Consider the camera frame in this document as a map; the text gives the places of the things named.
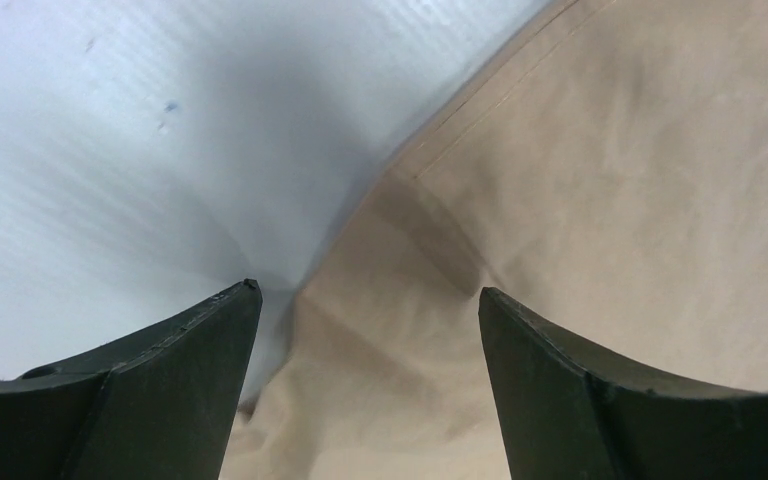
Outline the tan t shirt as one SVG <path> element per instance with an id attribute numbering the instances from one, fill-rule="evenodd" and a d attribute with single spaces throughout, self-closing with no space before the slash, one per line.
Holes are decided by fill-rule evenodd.
<path id="1" fill-rule="evenodd" d="M 768 390 L 768 1 L 554 1 L 295 301 L 225 479 L 505 479 L 478 296 Z"/>

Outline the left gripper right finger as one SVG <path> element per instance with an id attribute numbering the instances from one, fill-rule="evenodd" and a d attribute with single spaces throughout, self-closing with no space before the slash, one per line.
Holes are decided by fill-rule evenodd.
<path id="1" fill-rule="evenodd" d="M 486 287 L 482 346 L 515 479 L 768 479 L 768 393 L 645 365 Z"/>

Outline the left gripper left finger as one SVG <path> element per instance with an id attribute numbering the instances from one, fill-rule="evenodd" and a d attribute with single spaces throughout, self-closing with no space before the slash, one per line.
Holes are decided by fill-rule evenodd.
<path id="1" fill-rule="evenodd" d="M 0 380 L 0 479 L 215 479 L 262 307 L 247 279 Z"/>

